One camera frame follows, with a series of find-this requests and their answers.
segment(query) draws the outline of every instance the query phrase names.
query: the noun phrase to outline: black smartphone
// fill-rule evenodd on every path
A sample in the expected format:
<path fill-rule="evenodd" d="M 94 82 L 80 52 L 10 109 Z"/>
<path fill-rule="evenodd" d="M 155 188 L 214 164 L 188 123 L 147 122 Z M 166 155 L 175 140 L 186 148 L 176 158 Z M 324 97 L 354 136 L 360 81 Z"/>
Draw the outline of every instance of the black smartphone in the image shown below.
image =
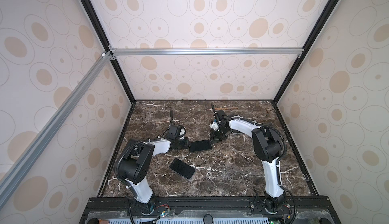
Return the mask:
<path fill-rule="evenodd" d="M 189 147 L 189 152 L 194 153 L 197 151 L 211 150 L 212 144 L 211 141 L 208 140 L 198 140 L 191 142 L 191 146 Z"/>
<path fill-rule="evenodd" d="M 169 166 L 170 169 L 183 176 L 184 178 L 191 179 L 195 169 L 189 166 L 188 164 L 180 161 L 175 158 Z"/>

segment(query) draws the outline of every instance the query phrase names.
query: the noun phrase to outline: smartphone screen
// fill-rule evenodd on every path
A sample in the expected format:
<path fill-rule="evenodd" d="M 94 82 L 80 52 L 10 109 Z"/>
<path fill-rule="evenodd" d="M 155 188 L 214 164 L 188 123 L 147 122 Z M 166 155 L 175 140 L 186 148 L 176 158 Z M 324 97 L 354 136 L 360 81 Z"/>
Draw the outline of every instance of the smartphone screen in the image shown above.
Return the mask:
<path fill-rule="evenodd" d="M 203 151 L 203 150 L 211 150 L 212 145 L 210 140 L 198 140 L 191 142 L 191 146 L 189 147 L 189 152 L 194 153 L 197 151 Z"/>
<path fill-rule="evenodd" d="M 195 169 L 189 166 L 188 164 L 180 161 L 175 158 L 169 166 L 170 169 L 183 176 L 184 178 L 191 179 Z"/>

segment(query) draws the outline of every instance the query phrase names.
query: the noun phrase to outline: patterned wallpaper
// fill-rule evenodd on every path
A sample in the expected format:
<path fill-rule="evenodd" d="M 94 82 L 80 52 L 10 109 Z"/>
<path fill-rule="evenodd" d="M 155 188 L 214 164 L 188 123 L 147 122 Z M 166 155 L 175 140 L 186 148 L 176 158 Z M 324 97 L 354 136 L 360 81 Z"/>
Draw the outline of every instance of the patterned wallpaper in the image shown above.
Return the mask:
<path fill-rule="evenodd" d="M 110 62 L 0 211 L 0 224 L 78 224 L 129 112 Z"/>
<path fill-rule="evenodd" d="M 101 53 L 78 0 L 0 0 L 0 180 Z"/>
<path fill-rule="evenodd" d="M 135 99 L 273 99 L 295 54 L 118 56 Z"/>
<path fill-rule="evenodd" d="M 389 0 L 341 0 L 279 108 L 343 224 L 389 222 Z"/>
<path fill-rule="evenodd" d="M 328 0 L 93 0 L 116 48 L 298 47 Z"/>

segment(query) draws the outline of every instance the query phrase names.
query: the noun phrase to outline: smartphone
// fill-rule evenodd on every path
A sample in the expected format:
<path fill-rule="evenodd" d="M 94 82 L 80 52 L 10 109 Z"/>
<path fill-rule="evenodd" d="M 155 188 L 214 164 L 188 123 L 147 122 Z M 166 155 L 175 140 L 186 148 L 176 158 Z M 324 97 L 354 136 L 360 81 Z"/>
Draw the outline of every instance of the smartphone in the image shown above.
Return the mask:
<path fill-rule="evenodd" d="M 170 169 L 183 176 L 184 178 L 191 179 L 195 169 L 189 166 L 188 164 L 180 161 L 175 158 L 169 166 Z"/>
<path fill-rule="evenodd" d="M 197 151 L 211 150 L 212 145 L 211 141 L 208 140 L 198 140 L 191 142 L 191 146 L 189 147 L 189 152 L 194 153 Z"/>

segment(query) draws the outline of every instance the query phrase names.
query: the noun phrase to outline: brown marble surface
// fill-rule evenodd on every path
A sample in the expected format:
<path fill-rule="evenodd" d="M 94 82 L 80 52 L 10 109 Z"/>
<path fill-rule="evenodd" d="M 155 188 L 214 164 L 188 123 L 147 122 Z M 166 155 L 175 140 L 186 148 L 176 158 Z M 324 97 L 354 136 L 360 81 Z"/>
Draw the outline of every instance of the brown marble surface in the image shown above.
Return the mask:
<path fill-rule="evenodd" d="M 272 123 L 283 133 L 281 124 L 269 102 L 215 101 L 215 107 L 239 107 L 226 110 L 259 123 Z M 189 140 L 209 138 L 209 123 L 213 120 L 210 101 L 138 101 L 129 122 L 119 153 L 131 138 L 155 138 L 162 134 L 170 121 L 169 110 L 174 110 L 176 124 L 183 124 Z M 299 164 L 288 145 L 287 156 L 281 161 L 281 178 L 295 196 L 310 195 Z M 187 180 L 169 168 L 174 158 L 196 169 Z M 252 140 L 247 135 L 230 135 L 215 143 L 209 151 L 189 153 L 171 151 L 153 157 L 147 180 L 156 196 L 254 196 L 255 188 L 261 196 L 265 178 L 261 161 L 254 153 Z M 132 196 L 131 191 L 110 174 L 103 197 Z"/>

